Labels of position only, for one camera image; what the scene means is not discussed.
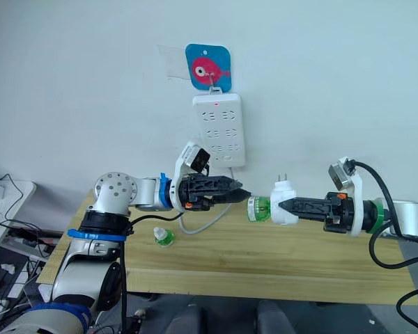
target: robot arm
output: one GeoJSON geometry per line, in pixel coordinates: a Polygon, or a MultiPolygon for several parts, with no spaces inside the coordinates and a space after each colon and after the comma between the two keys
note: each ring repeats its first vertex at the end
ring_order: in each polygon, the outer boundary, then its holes
{"type": "MultiPolygon", "coordinates": [[[[389,210],[384,209],[383,199],[362,199],[362,179],[348,162],[348,158],[343,157],[328,170],[340,192],[329,192],[324,199],[294,197],[275,207],[299,218],[323,221],[327,232],[348,233],[352,237],[361,231],[375,232],[391,218],[389,210]]],[[[394,206],[401,233],[418,237],[418,203],[395,200],[394,206]]],[[[393,227],[385,234],[396,236],[393,227]]]]}
{"type": "Polygon", "coordinates": [[[37,305],[1,333],[82,334],[95,313],[114,307],[121,297],[120,245],[131,233],[129,207],[141,211],[209,210],[217,203],[241,202],[250,192],[224,176],[205,176],[209,154],[188,143],[173,179],[165,174],[138,179],[106,173],[96,182],[90,205],[72,237],[53,286],[52,302],[37,305]]]}

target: black cable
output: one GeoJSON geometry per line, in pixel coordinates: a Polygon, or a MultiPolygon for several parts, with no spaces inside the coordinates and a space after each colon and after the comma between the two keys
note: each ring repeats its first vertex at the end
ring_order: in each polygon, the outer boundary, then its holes
{"type": "Polygon", "coordinates": [[[412,292],[409,292],[408,294],[405,294],[404,296],[402,296],[398,303],[396,303],[396,311],[399,313],[400,316],[402,316],[402,318],[404,320],[406,320],[409,324],[412,324],[413,326],[415,326],[416,328],[418,328],[418,323],[411,319],[410,317],[408,317],[401,309],[401,306],[403,305],[403,303],[405,301],[407,301],[408,299],[412,298],[413,296],[418,295],[418,289],[413,290],[412,292]]]}
{"type": "MultiPolygon", "coordinates": [[[[380,267],[382,268],[386,268],[386,269],[399,269],[399,268],[403,268],[406,266],[409,266],[411,264],[414,263],[418,263],[418,257],[414,257],[410,260],[404,261],[404,262],[400,262],[397,264],[386,264],[384,262],[381,262],[375,254],[375,242],[376,239],[378,238],[378,236],[382,233],[382,231],[384,231],[386,228],[389,228],[391,226],[394,227],[395,229],[395,233],[396,235],[404,240],[407,241],[412,241],[418,244],[418,237],[411,237],[411,236],[405,236],[402,234],[401,232],[401,228],[399,226],[399,221],[398,221],[398,215],[396,214],[396,209],[395,209],[395,204],[393,203],[392,197],[390,196],[390,192],[389,189],[387,188],[387,186],[385,185],[384,181],[382,180],[381,176],[379,176],[379,174],[369,165],[364,164],[362,162],[359,161],[355,161],[355,160],[350,160],[348,162],[349,164],[351,164],[352,167],[355,166],[359,166],[362,167],[363,169],[367,170],[372,176],[373,178],[376,180],[376,182],[378,183],[379,187],[381,188],[382,193],[384,194],[384,198],[385,201],[387,202],[387,206],[389,208],[389,213],[390,213],[390,222],[383,224],[382,226],[380,226],[371,236],[370,238],[370,242],[369,242],[369,252],[370,252],[370,256],[372,258],[372,260],[380,267]]],[[[399,313],[399,315],[406,320],[409,324],[412,324],[413,326],[415,326],[416,328],[418,328],[418,323],[411,319],[409,316],[407,316],[402,310],[401,310],[401,305],[404,303],[404,301],[406,301],[407,299],[411,298],[412,296],[415,296],[418,294],[418,289],[414,290],[412,292],[409,292],[408,294],[402,296],[398,302],[396,303],[396,311],[399,313]]]]}
{"type": "Polygon", "coordinates": [[[184,214],[184,212],[180,212],[179,214],[177,214],[176,216],[174,216],[172,218],[166,218],[166,217],[162,217],[162,216],[157,216],[155,214],[147,214],[145,216],[138,217],[138,218],[134,219],[133,221],[130,221],[130,228],[134,224],[138,223],[139,221],[143,221],[144,219],[159,219],[161,221],[175,221],[176,219],[180,218],[183,214],[184,214]]]}
{"type": "Polygon", "coordinates": [[[23,312],[25,312],[25,311],[26,311],[26,310],[28,310],[29,308],[31,308],[31,306],[30,306],[30,305],[28,305],[28,307],[26,307],[26,308],[19,308],[19,311],[18,311],[18,312],[14,312],[13,314],[6,315],[6,317],[3,317],[3,318],[1,318],[1,319],[0,319],[0,324],[1,324],[3,321],[7,320],[7,319],[10,319],[10,318],[12,318],[12,317],[15,317],[16,315],[21,315],[23,312]]]}
{"type": "MultiPolygon", "coordinates": [[[[157,216],[155,214],[147,214],[145,216],[138,217],[133,221],[130,221],[130,224],[126,227],[123,234],[127,235],[130,233],[133,225],[143,221],[144,219],[159,219],[161,221],[175,221],[183,215],[183,212],[179,213],[175,217],[166,218],[163,216],[157,216]]],[[[121,334],[126,334],[127,331],[127,271],[125,269],[125,242],[121,241],[119,243],[119,258],[121,263],[121,334]]]]}
{"type": "Polygon", "coordinates": [[[113,328],[113,327],[111,327],[111,326],[103,326],[103,327],[99,328],[98,330],[96,330],[96,331],[92,332],[91,334],[97,334],[97,333],[99,333],[102,329],[106,329],[106,328],[110,328],[110,329],[111,329],[111,332],[112,332],[113,334],[115,334],[114,328],[113,328]]]}
{"type": "MultiPolygon", "coordinates": [[[[43,253],[42,253],[42,249],[40,249],[39,230],[40,230],[40,231],[42,231],[42,230],[41,230],[39,227],[34,228],[34,227],[33,227],[33,226],[35,226],[34,224],[32,224],[32,223],[27,223],[27,222],[25,222],[25,221],[19,221],[19,220],[17,220],[17,219],[8,219],[8,221],[13,221],[13,222],[16,222],[16,223],[19,223],[19,224],[25,225],[26,227],[31,228],[32,230],[34,230],[34,231],[35,231],[35,233],[36,233],[36,238],[37,238],[37,248],[38,248],[38,250],[39,250],[40,256],[41,256],[41,257],[43,257],[43,258],[48,258],[48,257],[49,257],[49,255],[43,255],[43,253]]],[[[16,228],[16,227],[14,227],[14,226],[8,226],[8,225],[5,225],[5,224],[4,224],[5,222],[6,222],[6,221],[1,222],[1,223],[0,223],[0,226],[3,226],[4,228],[8,228],[8,229],[10,229],[10,230],[20,230],[20,228],[16,228]]]]}
{"type": "Polygon", "coordinates": [[[400,269],[400,268],[410,266],[411,264],[418,263],[418,257],[414,257],[412,259],[409,259],[409,260],[406,260],[406,261],[403,261],[403,262],[400,262],[400,263],[395,263],[395,264],[387,264],[387,263],[384,263],[384,262],[382,262],[378,259],[378,257],[375,254],[376,239],[379,237],[379,235],[382,233],[382,231],[386,230],[390,226],[392,226],[392,223],[386,223],[386,224],[381,225],[371,236],[370,242],[369,242],[369,252],[370,252],[371,259],[378,266],[380,266],[382,268],[386,268],[386,269],[400,269]]]}
{"type": "Polygon", "coordinates": [[[9,211],[23,198],[24,194],[23,191],[20,190],[20,188],[15,184],[14,180],[12,179],[11,175],[9,173],[6,173],[4,176],[0,177],[0,181],[4,180],[6,177],[10,180],[10,182],[13,184],[14,188],[20,193],[19,198],[6,210],[5,214],[3,215],[5,217],[5,221],[2,221],[2,223],[9,221],[8,218],[9,211]]]}
{"type": "Polygon", "coordinates": [[[121,262],[121,334],[127,333],[127,272],[125,271],[125,242],[119,243],[121,262]]]}

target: power strip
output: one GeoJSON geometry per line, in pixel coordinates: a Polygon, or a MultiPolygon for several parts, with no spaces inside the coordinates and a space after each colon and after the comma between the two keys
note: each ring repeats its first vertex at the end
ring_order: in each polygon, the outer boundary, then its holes
{"type": "Polygon", "coordinates": [[[244,166],[245,135],[240,96],[235,93],[198,95],[192,105],[204,147],[210,153],[210,165],[216,168],[244,166]]]}

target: blue ring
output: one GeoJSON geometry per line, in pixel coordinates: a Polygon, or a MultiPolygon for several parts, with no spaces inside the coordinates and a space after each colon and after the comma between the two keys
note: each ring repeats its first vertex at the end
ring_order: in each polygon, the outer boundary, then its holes
{"type": "Polygon", "coordinates": [[[62,311],[69,312],[80,320],[82,327],[84,328],[84,333],[86,333],[88,324],[83,316],[83,313],[85,313],[88,319],[91,319],[90,310],[86,306],[83,306],[83,305],[75,305],[75,304],[69,304],[69,303],[39,304],[31,308],[30,310],[27,310],[25,313],[37,311],[37,310],[62,310],[62,311]]]}
{"type": "Polygon", "coordinates": [[[85,233],[79,232],[74,228],[70,228],[67,232],[67,235],[72,238],[79,238],[79,239],[91,239],[91,240],[103,240],[103,241],[115,241],[121,242],[127,240],[127,236],[125,235],[117,235],[117,234],[97,234],[97,233],[85,233]]]}
{"type": "Polygon", "coordinates": [[[160,176],[160,200],[164,207],[168,209],[172,209],[173,207],[167,202],[166,200],[166,185],[169,181],[169,178],[166,177],[165,173],[161,173],[160,176]]]}

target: plastic bottle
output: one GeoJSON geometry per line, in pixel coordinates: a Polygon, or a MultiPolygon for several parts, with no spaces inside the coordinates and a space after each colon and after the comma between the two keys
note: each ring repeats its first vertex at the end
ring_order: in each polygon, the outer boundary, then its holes
{"type": "Polygon", "coordinates": [[[248,199],[249,221],[266,221],[271,217],[271,202],[269,198],[252,196],[248,199]]]}
{"type": "Polygon", "coordinates": [[[161,247],[168,247],[172,245],[175,240],[175,234],[165,228],[154,228],[153,234],[155,235],[155,241],[161,247]]]}

